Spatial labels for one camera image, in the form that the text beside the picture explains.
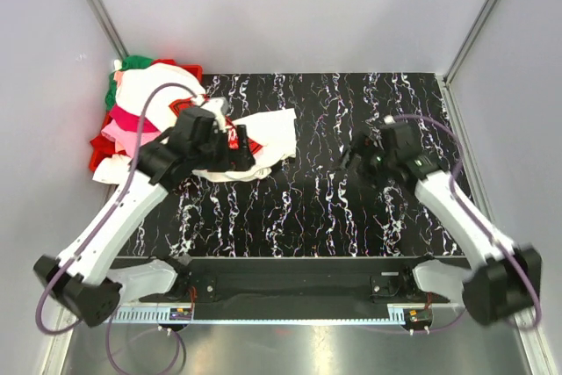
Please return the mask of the white coca-cola t-shirt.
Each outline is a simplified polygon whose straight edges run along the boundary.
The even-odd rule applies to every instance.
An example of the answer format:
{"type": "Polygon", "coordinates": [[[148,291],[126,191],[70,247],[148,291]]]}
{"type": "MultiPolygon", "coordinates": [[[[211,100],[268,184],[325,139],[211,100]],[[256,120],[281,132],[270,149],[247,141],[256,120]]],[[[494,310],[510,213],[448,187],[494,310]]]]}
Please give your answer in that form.
{"type": "Polygon", "coordinates": [[[296,113],[293,108],[270,112],[258,112],[232,121],[225,117],[229,130],[229,146],[234,145],[234,126],[244,125],[249,137],[249,149],[255,164],[246,171],[211,172],[194,170],[193,174],[212,183],[250,182],[266,178],[273,166],[296,157],[296,113]]]}

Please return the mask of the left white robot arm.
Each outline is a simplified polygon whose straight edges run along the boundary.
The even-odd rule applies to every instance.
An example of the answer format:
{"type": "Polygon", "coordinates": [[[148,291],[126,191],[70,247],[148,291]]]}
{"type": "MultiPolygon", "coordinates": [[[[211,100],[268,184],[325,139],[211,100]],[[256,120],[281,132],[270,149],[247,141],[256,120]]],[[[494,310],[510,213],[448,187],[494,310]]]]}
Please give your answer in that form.
{"type": "Polygon", "coordinates": [[[126,181],[81,235],[58,256],[41,256],[33,271],[51,297],[80,322],[96,327],[123,303],[150,295],[179,301],[189,292],[188,266],[171,257],[114,270],[112,263],[144,218],[195,170],[249,169],[254,163],[244,125],[220,129],[200,107],[140,147],[126,181]]]}

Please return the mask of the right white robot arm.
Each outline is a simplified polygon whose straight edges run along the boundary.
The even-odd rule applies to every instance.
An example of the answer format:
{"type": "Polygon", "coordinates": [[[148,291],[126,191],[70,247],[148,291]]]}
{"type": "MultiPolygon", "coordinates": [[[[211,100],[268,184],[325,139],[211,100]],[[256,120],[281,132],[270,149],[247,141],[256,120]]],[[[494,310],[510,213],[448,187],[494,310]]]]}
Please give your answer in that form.
{"type": "Polygon", "coordinates": [[[517,246],[498,230],[461,192],[453,175],[424,152],[408,123],[386,124],[380,130],[381,141],[354,134],[340,169],[355,168],[373,187],[393,181],[411,193],[437,217],[469,264],[463,269],[423,257],[399,279],[401,296],[415,302],[437,294],[463,306],[482,326],[530,308],[539,318],[540,254],[517,246]]]}

